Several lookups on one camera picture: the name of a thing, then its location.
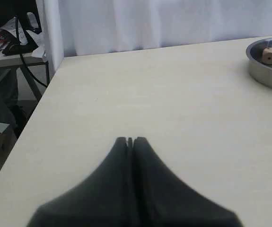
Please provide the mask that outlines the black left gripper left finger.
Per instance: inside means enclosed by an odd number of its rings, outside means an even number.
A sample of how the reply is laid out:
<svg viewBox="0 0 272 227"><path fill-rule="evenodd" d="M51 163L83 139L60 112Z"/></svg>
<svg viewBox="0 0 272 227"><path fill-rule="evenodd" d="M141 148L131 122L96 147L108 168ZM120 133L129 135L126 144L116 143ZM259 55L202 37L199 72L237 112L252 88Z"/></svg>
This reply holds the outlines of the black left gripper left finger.
<svg viewBox="0 0 272 227"><path fill-rule="evenodd" d="M131 172L126 139L118 137L103 162L80 184L41 205L29 227L131 227Z"/></svg>

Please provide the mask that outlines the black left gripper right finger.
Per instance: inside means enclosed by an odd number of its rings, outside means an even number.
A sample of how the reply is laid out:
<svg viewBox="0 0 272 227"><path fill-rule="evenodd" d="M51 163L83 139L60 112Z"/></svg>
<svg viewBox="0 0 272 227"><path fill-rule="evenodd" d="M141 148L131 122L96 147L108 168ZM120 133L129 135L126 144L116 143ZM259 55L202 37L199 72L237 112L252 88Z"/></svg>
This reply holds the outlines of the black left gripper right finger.
<svg viewBox="0 0 272 227"><path fill-rule="evenodd" d="M238 216L180 180L148 140L133 145L134 185L144 227L240 227Z"/></svg>

